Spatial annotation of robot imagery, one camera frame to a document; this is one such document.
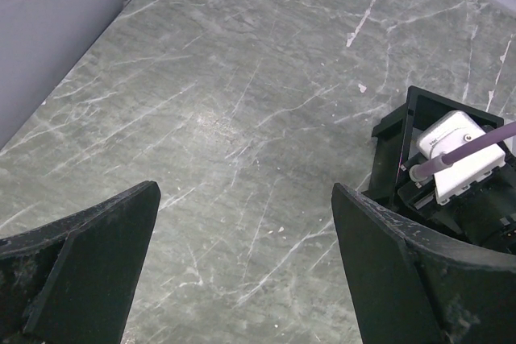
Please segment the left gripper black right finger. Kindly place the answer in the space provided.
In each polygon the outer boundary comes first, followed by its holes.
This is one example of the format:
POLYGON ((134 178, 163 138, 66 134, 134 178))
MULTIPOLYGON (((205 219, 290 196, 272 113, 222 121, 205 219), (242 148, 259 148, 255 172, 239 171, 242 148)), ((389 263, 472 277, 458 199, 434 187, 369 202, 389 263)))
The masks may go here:
POLYGON ((513 255, 441 234, 343 184, 331 208, 363 342, 514 342, 513 255))

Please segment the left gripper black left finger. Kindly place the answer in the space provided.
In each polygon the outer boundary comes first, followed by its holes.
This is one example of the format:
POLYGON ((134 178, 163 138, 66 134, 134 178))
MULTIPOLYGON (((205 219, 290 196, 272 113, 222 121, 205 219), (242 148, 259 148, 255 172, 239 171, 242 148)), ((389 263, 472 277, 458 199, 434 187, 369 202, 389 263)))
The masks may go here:
POLYGON ((1 240, 3 343, 119 343, 148 252, 160 189, 144 181, 1 240))

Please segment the three-compartment black white tray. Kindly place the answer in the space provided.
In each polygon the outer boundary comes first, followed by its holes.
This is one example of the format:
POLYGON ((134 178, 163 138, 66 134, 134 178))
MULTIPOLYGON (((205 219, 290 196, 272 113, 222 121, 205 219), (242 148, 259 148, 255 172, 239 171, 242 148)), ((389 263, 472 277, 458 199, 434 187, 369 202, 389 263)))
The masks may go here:
POLYGON ((406 102, 383 117, 372 130, 377 147, 365 195, 397 212, 398 174, 402 164, 420 154, 415 146, 416 136, 453 110, 465 112, 483 130, 491 131, 504 125, 504 120, 494 114, 416 86, 409 87, 406 102))

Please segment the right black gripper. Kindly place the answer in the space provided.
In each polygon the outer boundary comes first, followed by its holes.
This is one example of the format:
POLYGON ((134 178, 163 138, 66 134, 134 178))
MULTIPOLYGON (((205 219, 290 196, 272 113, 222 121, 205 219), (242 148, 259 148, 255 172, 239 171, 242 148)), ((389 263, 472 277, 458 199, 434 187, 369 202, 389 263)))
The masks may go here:
POLYGON ((468 190, 437 203, 435 182, 414 183, 409 168, 425 161, 416 154, 401 165, 397 212, 442 234, 490 250, 515 253, 515 156, 504 146, 506 164, 468 190))

